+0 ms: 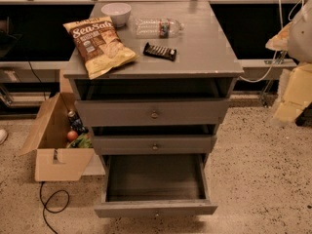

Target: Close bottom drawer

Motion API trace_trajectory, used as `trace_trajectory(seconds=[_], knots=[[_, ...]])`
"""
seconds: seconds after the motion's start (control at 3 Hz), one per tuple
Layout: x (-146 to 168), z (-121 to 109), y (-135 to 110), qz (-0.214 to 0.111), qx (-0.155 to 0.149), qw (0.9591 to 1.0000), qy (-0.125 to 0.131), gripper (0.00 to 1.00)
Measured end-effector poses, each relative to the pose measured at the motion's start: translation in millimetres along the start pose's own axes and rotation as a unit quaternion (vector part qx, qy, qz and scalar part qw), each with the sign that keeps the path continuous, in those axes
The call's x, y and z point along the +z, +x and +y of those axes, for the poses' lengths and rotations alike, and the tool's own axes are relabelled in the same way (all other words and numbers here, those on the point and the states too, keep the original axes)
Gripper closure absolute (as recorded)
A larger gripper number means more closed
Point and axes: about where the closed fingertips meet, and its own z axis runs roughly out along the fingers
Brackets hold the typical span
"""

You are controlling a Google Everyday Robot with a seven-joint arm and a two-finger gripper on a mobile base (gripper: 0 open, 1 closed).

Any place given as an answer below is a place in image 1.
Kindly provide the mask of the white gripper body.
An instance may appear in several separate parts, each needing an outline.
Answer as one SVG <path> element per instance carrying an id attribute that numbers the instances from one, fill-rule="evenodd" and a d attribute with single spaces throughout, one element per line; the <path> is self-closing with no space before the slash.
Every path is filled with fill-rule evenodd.
<path id="1" fill-rule="evenodd" d="M 312 64 L 302 62 L 280 76 L 278 97 L 272 106 L 273 125 L 288 125 L 312 103 Z"/>

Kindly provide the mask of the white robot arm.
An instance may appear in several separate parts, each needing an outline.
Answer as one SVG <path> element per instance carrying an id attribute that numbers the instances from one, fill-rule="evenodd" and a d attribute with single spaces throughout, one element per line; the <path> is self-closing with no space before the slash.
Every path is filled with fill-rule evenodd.
<path id="1" fill-rule="evenodd" d="M 287 125 L 312 103 L 312 0 L 303 5 L 265 47 L 272 51 L 286 51 L 299 61 L 292 71 L 282 72 L 278 98 L 273 105 L 272 122 Z"/>

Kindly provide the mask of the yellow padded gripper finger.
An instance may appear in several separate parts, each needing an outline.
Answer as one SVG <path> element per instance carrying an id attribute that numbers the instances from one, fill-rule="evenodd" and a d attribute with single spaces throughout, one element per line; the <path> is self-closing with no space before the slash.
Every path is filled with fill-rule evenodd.
<path id="1" fill-rule="evenodd" d="M 272 51 L 287 51 L 289 49 L 289 35 L 292 22 L 285 25 L 275 36 L 265 44 L 265 48 Z"/>

